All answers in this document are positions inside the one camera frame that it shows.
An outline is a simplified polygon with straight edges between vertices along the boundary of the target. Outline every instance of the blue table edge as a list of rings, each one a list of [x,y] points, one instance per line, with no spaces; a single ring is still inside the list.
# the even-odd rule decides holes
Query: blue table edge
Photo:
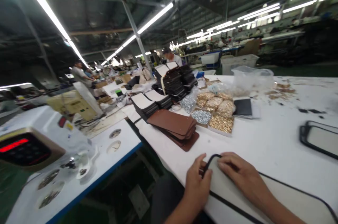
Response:
[[[142,146],[142,142],[137,144],[132,150],[130,150],[126,155],[124,155],[117,163],[115,163],[110,169],[108,169],[102,176],[100,176],[96,181],[94,181],[87,189],[81,192],[75,199],[72,200],[67,206],[65,206],[61,211],[53,216],[47,224],[56,223],[59,218],[65,215],[73,206],[80,202],[94,187],[101,183],[108,175],[110,175],[118,166],[120,166],[126,159],[128,159],[137,149]]]

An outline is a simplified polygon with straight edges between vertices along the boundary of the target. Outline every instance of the yellow machine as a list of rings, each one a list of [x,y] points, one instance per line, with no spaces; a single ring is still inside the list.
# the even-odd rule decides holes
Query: yellow machine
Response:
[[[62,115],[78,113],[86,121],[93,119],[98,113],[83,99],[77,90],[47,99],[47,104]]]

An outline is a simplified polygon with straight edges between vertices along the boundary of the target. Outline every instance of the brown leather piece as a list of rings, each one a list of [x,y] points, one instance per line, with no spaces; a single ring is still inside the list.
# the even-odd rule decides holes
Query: brown leather piece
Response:
[[[171,139],[184,151],[189,151],[199,138],[195,132],[197,121],[168,110],[158,110],[147,123],[158,128],[163,134]]]

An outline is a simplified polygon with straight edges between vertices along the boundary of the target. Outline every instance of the human hand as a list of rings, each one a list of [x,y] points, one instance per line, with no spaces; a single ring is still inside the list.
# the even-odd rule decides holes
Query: human hand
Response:
[[[276,201],[258,171],[250,163],[233,152],[222,153],[219,168],[228,175],[244,196],[263,212]]]
[[[200,168],[204,168],[206,163],[203,162],[206,154],[197,157],[187,172],[186,188],[182,201],[185,205],[191,207],[190,211],[196,214],[200,212],[208,201],[212,170],[208,169],[202,179],[199,174]]]

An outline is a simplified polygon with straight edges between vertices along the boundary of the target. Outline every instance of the white shirt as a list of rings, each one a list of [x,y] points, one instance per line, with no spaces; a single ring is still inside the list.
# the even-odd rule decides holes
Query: white shirt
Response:
[[[74,66],[70,73],[74,76],[75,81],[82,82],[86,87],[92,86],[92,81],[83,78],[86,74],[81,69]]]
[[[175,61],[178,66],[183,66],[182,59],[180,56],[174,55],[174,58],[172,60],[169,60],[169,62],[173,62],[173,61]]]

